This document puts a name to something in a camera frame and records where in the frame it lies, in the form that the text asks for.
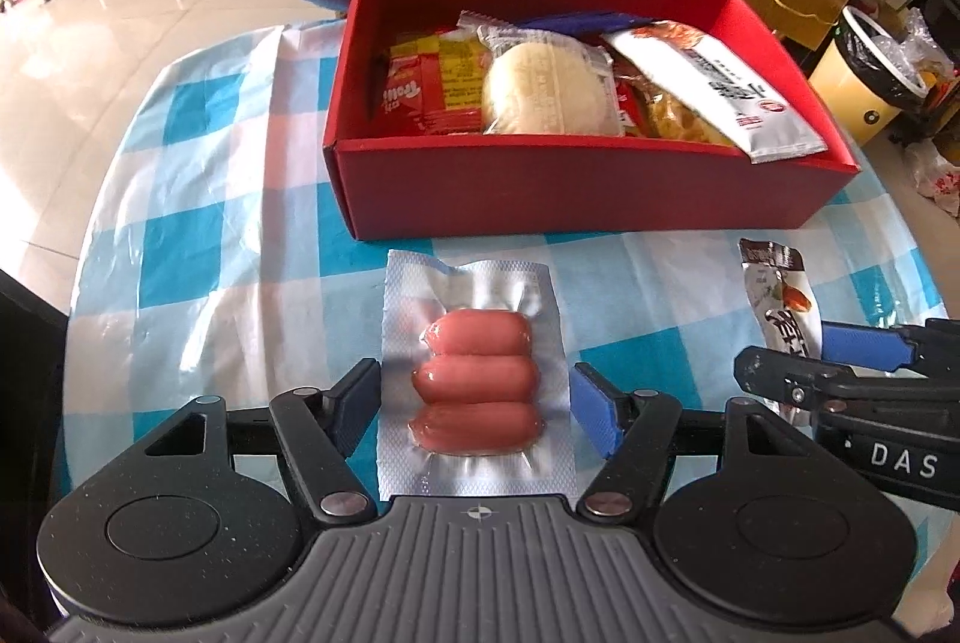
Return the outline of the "small white red snack packet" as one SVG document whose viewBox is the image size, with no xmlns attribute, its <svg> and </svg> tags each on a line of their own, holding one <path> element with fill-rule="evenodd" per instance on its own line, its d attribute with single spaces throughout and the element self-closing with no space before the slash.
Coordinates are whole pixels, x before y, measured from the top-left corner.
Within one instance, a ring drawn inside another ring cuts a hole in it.
<svg viewBox="0 0 960 643">
<path fill-rule="evenodd" d="M 743 285 L 760 326 L 765 349 L 820 360 L 822 315 L 805 272 L 802 253 L 777 241 L 739 240 Z M 805 402 L 775 402 L 760 397 L 793 427 L 811 425 Z"/>
</svg>

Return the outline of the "vacuum packed sausages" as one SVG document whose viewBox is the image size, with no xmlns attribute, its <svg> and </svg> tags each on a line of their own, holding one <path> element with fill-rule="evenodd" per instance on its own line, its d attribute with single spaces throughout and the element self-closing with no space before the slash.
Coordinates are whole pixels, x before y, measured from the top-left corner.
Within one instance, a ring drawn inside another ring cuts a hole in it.
<svg viewBox="0 0 960 643">
<path fill-rule="evenodd" d="M 381 339 L 382 500 L 574 494 L 568 367 L 545 264 L 452 266 L 392 251 Z"/>
</svg>

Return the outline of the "yellow egg crisp packet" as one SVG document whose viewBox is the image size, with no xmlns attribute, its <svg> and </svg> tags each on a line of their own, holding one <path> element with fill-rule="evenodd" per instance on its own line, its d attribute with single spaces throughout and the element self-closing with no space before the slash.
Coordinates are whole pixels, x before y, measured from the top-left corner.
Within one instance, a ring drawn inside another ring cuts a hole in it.
<svg viewBox="0 0 960 643">
<path fill-rule="evenodd" d="M 643 74 L 617 76 L 615 88 L 620 110 L 626 115 L 626 132 L 630 136 L 721 147 L 734 145 L 713 124 Z"/>
</svg>

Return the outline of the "white spicy strips packet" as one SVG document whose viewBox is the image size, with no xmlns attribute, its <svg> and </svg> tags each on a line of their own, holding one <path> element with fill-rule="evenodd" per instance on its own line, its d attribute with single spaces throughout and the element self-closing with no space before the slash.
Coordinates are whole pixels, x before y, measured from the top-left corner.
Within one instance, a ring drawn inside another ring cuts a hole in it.
<svg viewBox="0 0 960 643">
<path fill-rule="evenodd" d="M 778 90 L 718 38 L 692 25 L 654 20 L 604 40 L 651 82 L 698 113 L 750 162 L 820 154 L 827 142 Z"/>
</svg>

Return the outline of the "yellow red Trolli packet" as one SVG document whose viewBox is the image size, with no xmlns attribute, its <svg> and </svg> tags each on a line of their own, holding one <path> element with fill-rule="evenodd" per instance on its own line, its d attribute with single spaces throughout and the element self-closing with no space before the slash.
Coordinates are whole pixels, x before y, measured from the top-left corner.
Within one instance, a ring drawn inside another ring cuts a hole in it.
<svg viewBox="0 0 960 643">
<path fill-rule="evenodd" d="M 464 28 L 393 44 L 374 94 L 374 129 L 382 136 L 482 134 L 490 62 L 477 33 Z"/>
</svg>

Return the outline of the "round white cake packet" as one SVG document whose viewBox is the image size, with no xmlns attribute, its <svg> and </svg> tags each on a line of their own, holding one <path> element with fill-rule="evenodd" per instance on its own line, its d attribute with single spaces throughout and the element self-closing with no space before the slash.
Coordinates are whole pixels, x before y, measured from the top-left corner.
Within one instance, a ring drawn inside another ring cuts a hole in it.
<svg viewBox="0 0 960 643">
<path fill-rule="evenodd" d="M 462 10 L 457 25 L 490 51 L 482 90 L 485 134 L 622 137 L 612 59 L 562 33 Z"/>
</svg>

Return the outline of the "purple foil packet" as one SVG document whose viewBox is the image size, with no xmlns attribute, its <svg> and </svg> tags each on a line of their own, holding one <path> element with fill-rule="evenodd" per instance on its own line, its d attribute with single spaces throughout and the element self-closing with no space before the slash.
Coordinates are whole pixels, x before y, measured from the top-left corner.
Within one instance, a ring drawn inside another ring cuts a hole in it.
<svg viewBox="0 0 960 643">
<path fill-rule="evenodd" d="M 651 17 L 632 16 L 623 12 L 568 12 L 555 16 L 534 17 L 523 20 L 519 27 L 529 30 L 545 30 L 545 32 L 562 33 L 567 37 L 579 38 L 592 33 L 613 33 L 628 30 L 628 28 L 646 27 L 651 25 Z"/>
</svg>

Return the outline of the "blue checkered tablecloth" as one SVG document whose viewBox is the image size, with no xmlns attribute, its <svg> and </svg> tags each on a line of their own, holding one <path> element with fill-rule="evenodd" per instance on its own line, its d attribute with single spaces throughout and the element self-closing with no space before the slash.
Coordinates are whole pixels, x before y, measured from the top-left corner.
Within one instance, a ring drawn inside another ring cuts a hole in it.
<svg viewBox="0 0 960 643">
<path fill-rule="evenodd" d="M 167 66 L 107 170 L 65 352 L 71 484 L 194 397 L 260 407 L 381 350 L 389 244 L 350 237 L 322 157 L 342 25 L 242 33 Z M 542 262 L 569 358 L 692 409 L 761 333 L 736 232 L 421 238 L 449 264 Z"/>
</svg>

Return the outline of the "red cardboard box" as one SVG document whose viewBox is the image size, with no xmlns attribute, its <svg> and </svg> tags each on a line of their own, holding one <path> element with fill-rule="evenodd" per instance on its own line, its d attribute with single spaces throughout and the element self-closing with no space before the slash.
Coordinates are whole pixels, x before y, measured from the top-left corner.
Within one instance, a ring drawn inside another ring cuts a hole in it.
<svg viewBox="0 0 960 643">
<path fill-rule="evenodd" d="M 796 228 L 857 173 L 744 0 L 351 0 L 324 157 L 363 241 Z"/>
</svg>

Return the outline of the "yellow trash bin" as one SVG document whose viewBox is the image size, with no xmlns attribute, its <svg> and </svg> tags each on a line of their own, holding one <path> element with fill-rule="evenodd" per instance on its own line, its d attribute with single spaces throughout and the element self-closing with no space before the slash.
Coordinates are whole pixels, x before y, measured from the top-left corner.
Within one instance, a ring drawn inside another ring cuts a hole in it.
<svg viewBox="0 0 960 643">
<path fill-rule="evenodd" d="M 921 110 L 928 96 L 901 44 L 854 7 L 841 10 L 809 82 L 857 145 L 866 145 L 903 111 Z"/>
</svg>

